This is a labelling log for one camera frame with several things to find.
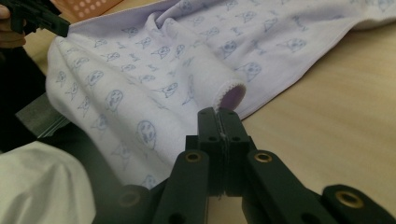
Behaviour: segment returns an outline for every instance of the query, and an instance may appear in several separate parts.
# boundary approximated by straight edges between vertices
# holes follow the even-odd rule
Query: baby blanket
[[[197,112],[241,119],[295,83],[394,0],[168,0],[73,24],[49,49],[47,92],[124,184],[170,175]]]

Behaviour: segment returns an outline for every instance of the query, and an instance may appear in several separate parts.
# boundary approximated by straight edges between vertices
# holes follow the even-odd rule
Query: table surface
[[[124,0],[107,13],[152,2]],[[53,35],[27,38],[46,72]],[[274,152],[308,189],[349,185],[396,217],[396,23],[349,32],[243,124],[257,148]],[[240,203],[210,198],[208,223],[246,223]]]

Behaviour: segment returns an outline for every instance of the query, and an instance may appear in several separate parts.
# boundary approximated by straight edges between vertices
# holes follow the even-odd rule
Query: cartoon print
[[[204,42],[202,42],[201,40],[195,40],[195,42],[191,46],[196,49],[203,44],[204,44]]]
[[[367,5],[378,7],[382,12],[385,12],[395,2],[394,0],[366,0]]]
[[[247,82],[249,82],[262,71],[262,67],[258,63],[247,63],[236,68],[235,71],[245,73]]]
[[[111,155],[119,156],[122,159],[122,170],[125,171],[126,167],[129,164],[129,159],[131,159],[132,150],[129,149],[126,144],[121,141],[116,149],[111,152]]]
[[[136,36],[137,33],[139,33],[139,30],[137,30],[136,27],[130,27],[130,28],[127,28],[127,29],[122,29],[122,31],[124,33],[128,34],[128,38],[132,38],[132,37]]]
[[[157,185],[157,181],[155,180],[154,176],[147,175],[143,183],[141,184],[142,187],[146,189],[153,189]]]
[[[303,47],[305,47],[305,45],[306,41],[299,38],[293,38],[284,43],[278,44],[278,46],[286,47],[293,53],[302,49]]]
[[[238,1],[236,0],[228,0],[225,3],[225,6],[227,7],[227,11],[230,11],[231,9],[233,9],[233,7],[236,7],[238,5]]]
[[[103,54],[101,56],[105,57],[107,62],[114,61],[114,60],[116,60],[116,59],[118,59],[120,57],[120,55],[117,52],[109,53],[109,54]]]
[[[127,75],[125,76],[126,81],[131,84],[131,85],[136,85],[136,83],[139,82],[139,80],[136,77],[133,77],[132,75]]]
[[[233,27],[231,30],[235,33],[236,36],[242,35],[243,32],[239,30],[238,27]]]
[[[306,27],[305,25],[303,25],[303,24],[301,23],[300,17],[299,17],[299,16],[294,16],[292,19],[293,19],[294,22],[297,24],[297,26],[300,27],[300,30],[301,30],[302,32],[308,30],[308,27]]]
[[[177,83],[175,82],[175,83],[170,84],[169,86],[160,88],[155,91],[162,92],[166,98],[169,98],[171,95],[173,95],[176,92],[176,90],[177,90]]]
[[[259,55],[263,55],[266,51],[259,46],[259,42],[257,40],[252,40],[254,49],[257,51]]]
[[[194,58],[195,57],[190,57],[190,58],[188,58],[188,59],[186,59],[184,62],[183,62],[183,67],[188,67],[188,66],[190,66],[190,64],[192,63],[192,61],[194,60]]]
[[[152,102],[154,102],[154,104],[155,104],[158,108],[169,110],[166,106],[160,104],[160,102],[158,102],[158,101],[157,101],[156,99],[154,99],[153,97],[149,96],[148,98],[151,99]]]
[[[267,33],[277,23],[277,18],[267,20],[264,22],[264,32]]]
[[[65,38],[62,38],[61,40],[59,40],[57,43],[56,43],[56,45],[58,46],[58,47],[60,47],[62,44],[64,44],[64,43],[67,43],[67,41],[66,41],[66,39]]]
[[[104,75],[102,71],[96,70],[91,72],[85,79],[88,86],[93,88],[93,86],[99,81],[99,79]]]
[[[133,64],[129,63],[129,64],[125,64],[121,67],[121,72],[130,72],[132,70],[136,69],[136,66],[134,66]]]
[[[75,71],[77,72],[77,70],[78,70],[84,63],[87,63],[87,62],[89,62],[89,61],[90,61],[90,59],[89,59],[89,58],[85,58],[85,57],[75,59],[75,60],[73,61],[73,70],[75,70]]]
[[[58,73],[58,76],[56,77],[56,83],[60,82],[61,83],[61,87],[64,86],[64,83],[66,82],[66,73],[64,71],[60,71]]]
[[[134,54],[129,54],[129,56],[131,56],[133,62],[137,62],[140,60],[140,58],[136,57]]]
[[[199,24],[201,24],[204,20],[205,20],[205,17],[198,16],[198,17],[195,17],[194,19],[192,19],[190,21],[192,21],[192,26],[195,27],[195,26],[198,26]]]
[[[105,133],[106,129],[108,126],[108,121],[105,115],[101,114],[99,115],[99,118],[97,118],[93,124],[91,125],[91,128],[97,129],[100,133],[100,137],[102,138],[103,134]]]
[[[150,81],[152,81],[154,79],[155,79],[155,76],[152,76],[152,75],[143,75],[143,76],[139,77],[140,83],[150,82]]]
[[[254,6],[258,6],[262,3],[262,0],[250,0],[250,2],[252,2],[254,4]]]
[[[78,106],[78,109],[82,109],[82,117],[85,118],[85,114],[87,114],[88,109],[90,108],[90,98],[86,96],[82,101],[81,105]]]
[[[253,20],[253,18],[255,18],[256,15],[257,14],[254,11],[247,11],[242,14],[236,15],[235,17],[242,18],[244,20],[244,23],[247,23],[248,21]]]
[[[136,44],[142,45],[142,48],[145,49],[149,44],[151,44],[151,38],[146,37],[146,38],[140,40],[139,42],[137,42]]]
[[[67,92],[65,92],[65,94],[70,94],[71,100],[73,101],[77,92],[78,92],[78,84],[77,84],[77,82],[74,82],[72,87],[70,87],[70,89],[67,90]]]
[[[172,19],[172,18],[167,18],[167,19],[165,20],[165,23],[164,23],[164,24],[166,24],[166,25],[168,25],[168,26],[173,25],[173,24],[175,24],[175,20]]]
[[[337,16],[332,17],[332,18],[330,19],[330,21],[341,20],[341,19],[343,19],[343,18],[345,18],[345,16],[343,16],[343,15],[337,15]]]
[[[223,58],[226,59],[236,50],[236,42],[233,40],[227,41],[223,46],[221,46],[221,51]]]
[[[105,101],[106,109],[112,112],[117,112],[117,107],[119,106],[122,98],[123,98],[122,91],[119,90],[111,91],[106,97],[106,101]]]
[[[159,69],[158,67],[156,67],[156,66],[154,66],[152,64],[148,64],[148,68],[151,70],[151,72],[155,72],[155,71],[157,71]]]
[[[220,33],[219,28],[215,26],[205,32],[200,33],[200,35],[206,36],[206,40],[208,40],[210,37],[212,37],[214,35],[218,35],[219,33]]]
[[[117,41],[117,45],[119,46],[119,49],[126,49],[126,46],[121,44],[120,41]]]
[[[277,13],[275,10],[270,10],[270,13],[273,14],[274,16],[279,16],[279,13]]]
[[[189,90],[187,91],[187,99],[183,102],[183,105],[188,103],[194,98],[194,82],[193,82],[193,76],[189,75]]]
[[[78,52],[79,49],[78,48],[71,48],[68,49],[65,53],[64,53],[64,57],[68,57],[70,54],[72,54],[73,52]]]
[[[181,13],[189,13],[192,11],[192,4],[189,0],[182,0],[178,3],[178,8],[180,8]]]
[[[97,39],[95,40],[95,45],[93,47],[97,48],[105,44],[107,44],[107,41],[105,39]]]
[[[216,16],[218,18],[219,21],[225,21],[226,19],[224,17],[222,17],[221,15],[217,15]]]
[[[176,75],[176,71],[172,70],[170,72],[167,73],[168,76],[174,77]]]
[[[137,124],[136,137],[151,150],[155,148],[157,133],[154,125],[148,120],[142,120]]]
[[[166,55],[168,55],[168,53],[171,50],[168,47],[161,47],[160,49],[157,49],[156,51],[152,52],[151,54],[158,54],[160,55],[161,59],[163,59],[164,57],[166,57]]]
[[[180,59],[180,56],[183,54],[185,48],[186,48],[185,45],[177,45],[175,59]]]

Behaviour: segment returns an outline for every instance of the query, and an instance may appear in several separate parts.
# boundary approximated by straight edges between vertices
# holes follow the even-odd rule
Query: printed fabric
[[[394,0],[161,1],[71,26],[49,49],[47,92],[124,184],[170,175],[197,112],[241,119],[351,29],[396,16]]]

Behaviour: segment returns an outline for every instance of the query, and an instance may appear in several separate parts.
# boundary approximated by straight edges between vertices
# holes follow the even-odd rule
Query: cloth fold
[[[49,99],[123,183],[152,188],[196,134],[199,110],[228,107],[245,118],[355,25],[393,21],[395,5],[169,0],[94,18],[52,42]]]
[[[82,165],[33,142],[0,157],[1,223],[92,223],[95,206]]]

